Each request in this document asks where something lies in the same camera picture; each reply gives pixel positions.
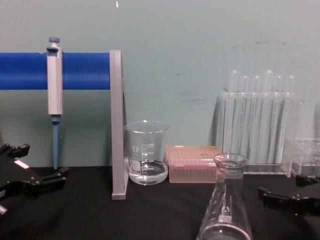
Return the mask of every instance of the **teal wall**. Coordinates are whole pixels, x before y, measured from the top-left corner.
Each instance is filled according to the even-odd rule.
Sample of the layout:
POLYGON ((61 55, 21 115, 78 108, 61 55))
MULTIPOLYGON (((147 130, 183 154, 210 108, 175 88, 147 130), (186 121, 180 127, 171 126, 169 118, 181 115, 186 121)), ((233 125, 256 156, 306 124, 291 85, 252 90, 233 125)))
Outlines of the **teal wall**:
MULTIPOLYGON (((65 52, 122 50, 128 121, 168 122, 168 141, 178 145, 213 143, 216 98, 232 69, 293 74, 312 106, 299 134, 320 137, 319 7, 314 0, 119 0, 118 7, 0 0, 0 52, 43 53, 49 36, 60 37, 65 52)), ((0 100, 1 142, 30 143, 25 162, 49 166, 46 93, 0 91, 0 100)), ((62 164, 110 164, 110 127, 108 91, 65 92, 62 164)))

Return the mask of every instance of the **glass beaker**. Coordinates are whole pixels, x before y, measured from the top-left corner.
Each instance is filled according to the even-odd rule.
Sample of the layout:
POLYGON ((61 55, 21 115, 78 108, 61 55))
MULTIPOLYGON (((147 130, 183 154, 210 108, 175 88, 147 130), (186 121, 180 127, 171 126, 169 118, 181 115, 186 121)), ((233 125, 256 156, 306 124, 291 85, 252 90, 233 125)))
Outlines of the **glass beaker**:
POLYGON ((168 125, 160 121, 136 121, 124 127, 129 142, 129 177, 141 185, 161 183, 168 176, 164 162, 168 125))
POLYGON ((197 240, 252 240, 243 202, 243 175, 247 159, 221 153, 214 157, 216 184, 197 240))

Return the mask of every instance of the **black table surface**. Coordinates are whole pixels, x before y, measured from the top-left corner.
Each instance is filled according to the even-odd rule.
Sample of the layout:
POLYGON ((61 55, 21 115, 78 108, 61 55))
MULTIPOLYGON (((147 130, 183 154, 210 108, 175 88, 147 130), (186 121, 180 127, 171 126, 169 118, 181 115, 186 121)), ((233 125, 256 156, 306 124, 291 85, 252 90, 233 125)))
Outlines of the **black table surface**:
MULTIPOLYGON (((46 169, 36 169, 44 173, 46 169)), ((254 240, 319 240, 320 217, 296 218, 267 209, 257 188, 296 189, 293 178, 244 176, 244 200, 254 240)), ((213 184, 129 181, 126 200, 111 200, 111 167, 72 167, 62 191, 0 204, 0 240, 195 240, 213 184)))

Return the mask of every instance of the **erlenmeyer flask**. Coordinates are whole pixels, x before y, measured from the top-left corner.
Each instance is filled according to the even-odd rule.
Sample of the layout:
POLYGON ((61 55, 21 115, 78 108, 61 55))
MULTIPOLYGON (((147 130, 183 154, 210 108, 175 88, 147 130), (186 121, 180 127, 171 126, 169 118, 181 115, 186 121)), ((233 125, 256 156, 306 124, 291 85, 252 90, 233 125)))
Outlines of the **erlenmeyer flask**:
POLYGON ((214 157, 216 184, 197 240, 253 240, 243 202, 243 175, 247 159, 221 153, 214 157))

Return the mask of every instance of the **liquid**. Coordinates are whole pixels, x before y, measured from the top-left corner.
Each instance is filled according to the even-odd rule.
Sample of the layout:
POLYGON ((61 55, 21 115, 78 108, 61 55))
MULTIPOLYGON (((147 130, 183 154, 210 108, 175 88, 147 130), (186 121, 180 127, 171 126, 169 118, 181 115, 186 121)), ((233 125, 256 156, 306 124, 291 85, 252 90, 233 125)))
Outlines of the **liquid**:
POLYGON ((141 162, 140 171, 129 167, 129 177, 136 184, 153 185, 164 181, 168 176, 168 167, 162 161, 141 162))
POLYGON ((200 233, 197 240, 251 240, 241 228, 230 224, 213 224, 200 233))

